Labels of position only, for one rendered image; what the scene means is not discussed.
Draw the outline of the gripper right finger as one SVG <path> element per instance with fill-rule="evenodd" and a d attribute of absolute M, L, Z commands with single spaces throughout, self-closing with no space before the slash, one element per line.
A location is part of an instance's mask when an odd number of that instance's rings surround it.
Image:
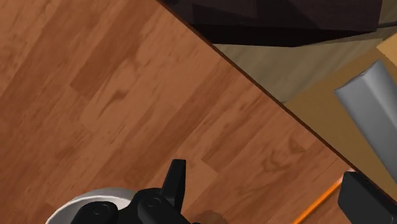
<path fill-rule="evenodd" d="M 360 173 L 344 172 L 337 203 L 351 224 L 397 224 L 397 202 Z"/>

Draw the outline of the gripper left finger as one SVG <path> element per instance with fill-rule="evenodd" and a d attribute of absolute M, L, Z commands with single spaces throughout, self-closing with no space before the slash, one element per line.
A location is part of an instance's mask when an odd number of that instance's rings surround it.
<path fill-rule="evenodd" d="M 71 224 L 191 224 L 181 214 L 185 183 L 186 161 L 174 159 L 161 188 L 139 190 L 123 209 L 110 201 L 89 202 Z"/>

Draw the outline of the orange pencil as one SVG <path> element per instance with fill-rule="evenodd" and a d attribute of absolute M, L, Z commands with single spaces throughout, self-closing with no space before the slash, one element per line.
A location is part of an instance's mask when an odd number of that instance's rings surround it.
<path fill-rule="evenodd" d="M 316 199 L 292 224 L 302 224 L 323 202 L 325 202 L 342 184 L 343 177 L 336 180 L 318 199 Z"/>

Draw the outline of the white bowl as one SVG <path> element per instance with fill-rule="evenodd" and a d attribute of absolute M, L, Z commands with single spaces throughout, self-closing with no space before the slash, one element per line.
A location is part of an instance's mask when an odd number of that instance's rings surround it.
<path fill-rule="evenodd" d="M 118 210 L 127 207 L 136 191 L 125 188 L 101 188 L 79 195 L 58 208 L 45 224 L 71 224 L 78 210 L 85 204 L 96 201 L 109 201 L 114 203 Z"/>

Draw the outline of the brown wooden table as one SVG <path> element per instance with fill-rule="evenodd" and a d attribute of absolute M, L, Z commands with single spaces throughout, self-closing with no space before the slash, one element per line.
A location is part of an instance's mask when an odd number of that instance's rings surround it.
<path fill-rule="evenodd" d="M 292 224 L 348 168 L 157 0 L 0 0 L 0 224 L 174 158 L 201 224 Z"/>

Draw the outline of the dark robot stand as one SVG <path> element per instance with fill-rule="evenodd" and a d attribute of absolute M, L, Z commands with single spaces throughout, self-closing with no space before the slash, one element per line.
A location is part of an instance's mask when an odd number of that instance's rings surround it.
<path fill-rule="evenodd" d="M 159 0 L 213 44 L 295 47 L 377 30 L 382 0 Z"/>

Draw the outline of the grey rounded post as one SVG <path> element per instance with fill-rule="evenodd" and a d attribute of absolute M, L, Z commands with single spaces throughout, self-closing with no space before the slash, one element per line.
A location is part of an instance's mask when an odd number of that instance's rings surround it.
<path fill-rule="evenodd" d="M 384 63 L 375 61 L 334 93 L 397 183 L 397 83 Z"/>

